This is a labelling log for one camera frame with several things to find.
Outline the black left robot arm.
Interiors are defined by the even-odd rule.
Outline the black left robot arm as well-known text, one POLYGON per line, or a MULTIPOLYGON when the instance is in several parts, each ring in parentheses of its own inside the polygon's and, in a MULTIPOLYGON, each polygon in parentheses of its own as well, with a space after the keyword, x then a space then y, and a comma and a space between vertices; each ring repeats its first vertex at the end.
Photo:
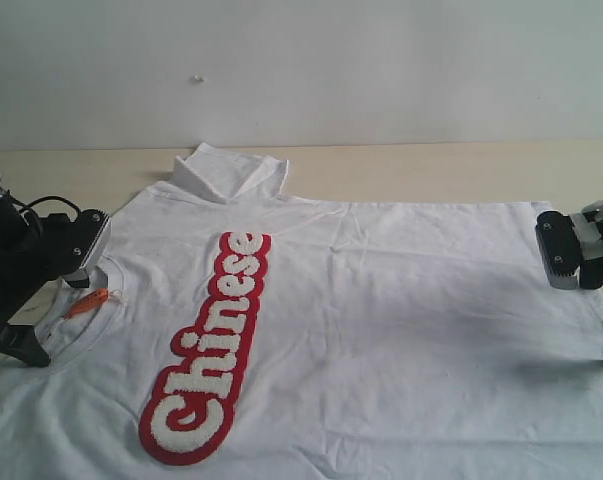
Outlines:
POLYGON ((60 196, 25 204, 2 187, 0 176, 0 353, 29 366, 50 364, 34 327, 10 319, 49 281, 88 287, 109 222, 107 214, 60 196))

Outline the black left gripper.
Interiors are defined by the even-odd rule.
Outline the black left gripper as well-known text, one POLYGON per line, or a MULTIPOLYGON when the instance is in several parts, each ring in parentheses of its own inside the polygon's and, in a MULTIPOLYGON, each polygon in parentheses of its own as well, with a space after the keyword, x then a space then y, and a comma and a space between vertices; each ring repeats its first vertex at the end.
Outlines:
POLYGON ((81 209, 60 196, 28 204, 0 187, 0 353, 31 367, 51 359, 32 325, 10 319, 45 283, 81 285, 81 209))

